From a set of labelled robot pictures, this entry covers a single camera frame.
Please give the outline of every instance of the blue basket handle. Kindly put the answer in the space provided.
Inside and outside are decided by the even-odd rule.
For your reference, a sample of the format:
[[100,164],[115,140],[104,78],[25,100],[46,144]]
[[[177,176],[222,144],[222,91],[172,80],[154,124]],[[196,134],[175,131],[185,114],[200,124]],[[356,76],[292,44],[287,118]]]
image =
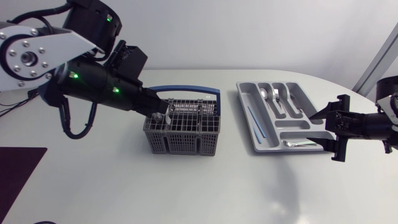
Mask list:
[[164,85],[164,86],[153,86],[149,87],[151,90],[157,92],[161,91],[194,91],[198,93],[209,93],[216,95],[217,98],[217,116],[221,116],[221,97],[220,90],[215,88],[208,88],[204,86],[193,86],[193,85]]

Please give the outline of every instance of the black mat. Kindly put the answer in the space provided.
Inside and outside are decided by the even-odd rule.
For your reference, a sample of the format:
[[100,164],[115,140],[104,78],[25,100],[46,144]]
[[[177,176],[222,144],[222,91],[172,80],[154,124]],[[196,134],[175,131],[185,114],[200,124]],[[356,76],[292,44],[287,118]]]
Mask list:
[[0,147],[0,223],[47,151],[36,147]]

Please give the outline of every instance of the gray cutlery tray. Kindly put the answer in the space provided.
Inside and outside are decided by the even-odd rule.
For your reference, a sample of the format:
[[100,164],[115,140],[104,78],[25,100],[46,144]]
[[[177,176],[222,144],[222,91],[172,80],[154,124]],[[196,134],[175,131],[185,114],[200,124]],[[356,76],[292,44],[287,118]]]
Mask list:
[[[288,147],[282,141],[295,143],[308,141],[307,138],[334,139],[330,132],[325,131],[324,120],[309,120],[309,117],[315,114],[317,109],[298,83],[237,82],[236,86],[256,152],[322,151],[322,146],[318,144]],[[260,88],[267,91],[267,101],[262,97]],[[280,107],[275,99],[275,88],[279,90],[279,103],[283,107]],[[266,138],[259,135],[262,139],[261,143],[254,133],[253,129],[260,132],[248,106],[266,134]]]

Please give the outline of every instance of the gray wall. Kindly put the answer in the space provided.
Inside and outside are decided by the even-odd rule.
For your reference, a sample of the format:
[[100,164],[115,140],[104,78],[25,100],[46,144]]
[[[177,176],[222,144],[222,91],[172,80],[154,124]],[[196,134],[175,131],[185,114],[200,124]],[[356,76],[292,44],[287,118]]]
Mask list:
[[[394,28],[398,8],[396,0],[104,2],[122,19],[120,38],[149,56],[146,69],[279,69],[347,88],[359,80]],[[2,0],[0,21],[63,3]],[[49,20],[61,26],[64,18]],[[398,66],[391,69],[397,73]]]

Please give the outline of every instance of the dishwasher cutlery basket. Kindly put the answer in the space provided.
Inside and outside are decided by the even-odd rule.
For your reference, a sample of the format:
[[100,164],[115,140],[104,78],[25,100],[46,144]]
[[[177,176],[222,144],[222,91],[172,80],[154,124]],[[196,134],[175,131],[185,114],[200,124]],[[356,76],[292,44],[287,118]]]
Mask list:
[[220,133],[220,91],[214,88],[190,85],[154,86],[160,91],[195,91],[216,95],[214,100],[176,100],[169,98],[169,117],[162,121],[147,117],[144,132],[154,154],[214,156]]

